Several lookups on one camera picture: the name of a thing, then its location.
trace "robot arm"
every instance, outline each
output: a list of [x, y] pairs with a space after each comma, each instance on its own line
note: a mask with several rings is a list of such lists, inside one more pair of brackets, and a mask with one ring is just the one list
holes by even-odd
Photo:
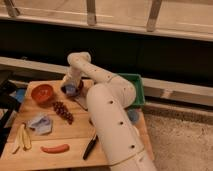
[[63, 85], [78, 87], [85, 73], [97, 84], [87, 94], [87, 107], [112, 171], [155, 171], [124, 110], [136, 97], [134, 86], [119, 75], [90, 63], [89, 53], [72, 53]]

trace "green bin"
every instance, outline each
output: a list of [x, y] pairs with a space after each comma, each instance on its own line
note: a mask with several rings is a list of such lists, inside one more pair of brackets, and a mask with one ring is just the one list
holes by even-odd
[[141, 108], [145, 104], [143, 84], [139, 74], [118, 73], [118, 75], [130, 81], [136, 89], [135, 101], [129, 108]]

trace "grapes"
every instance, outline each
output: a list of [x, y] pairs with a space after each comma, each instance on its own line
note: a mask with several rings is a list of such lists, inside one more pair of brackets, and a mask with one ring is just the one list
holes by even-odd
[[57, 115], [66, 119], [69, 124], [73, 122], [73, 115], [68, 111], [67, 106], [63, 104], [63, 102], [56, 101], [53, 103], [53, 110]]

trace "black knife handle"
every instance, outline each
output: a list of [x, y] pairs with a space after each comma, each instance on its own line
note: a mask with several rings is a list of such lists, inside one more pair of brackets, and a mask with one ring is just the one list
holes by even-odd
[[87, 145], [87, 148], [84, 152], [84, 156], [83, 156], [83, 159], [86, 160], [88, 155], [90, 154], [90, 152], [92, 151], [93, 147], [95, 146], [96, 144], [96, 141], [97, 141], [97, 138], [95, 139], [92, 139], [89, 144]]

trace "wooden cutting board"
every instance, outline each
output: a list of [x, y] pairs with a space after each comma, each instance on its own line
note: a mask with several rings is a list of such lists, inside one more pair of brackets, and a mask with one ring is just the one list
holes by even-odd
[[[54, 97], [45, 106], [38, 106], [31, 98], [32, 89], [40, 84], [50, 84], [54, 88]], [[64, 95], [60, 90], [60, 84], [61, 81], [34, 81], [29, 83], [25, 99], [12, 125], [1, 156], [0, 170], [40, 170], [108, 165], [99, 142], [89, 158], [86, 161], [82, 159], [84, 150], [94, 133], [94, 127], [89, 123], [88, 112]], [[84, 91], [89, 89], [91, 85], [93, 85], [91, 80], [84, 80]], [[72, 125], [55, 114], [52, 107], [53, 101], [62, 101], [68, 107], [74, 116]], [[141, 115], [136, 127], [139, 129], [141, 140], [148, 154], [151, 159], [154, 159], [144, 116], [140, 109], [139, 112]], [[52, 133], [38, 136], [34, 131], [28, 129], [32, 140], [32, 149], [29, 151], [19, 150], [16, 154], [11, 154], [18, 127], [38, 113], [44, 113], [53, 120]], [[70, 150], [60, 154], [47, 154], [40, 150], [41, 146], [52, 147], [60, 144], [69, 144]]]

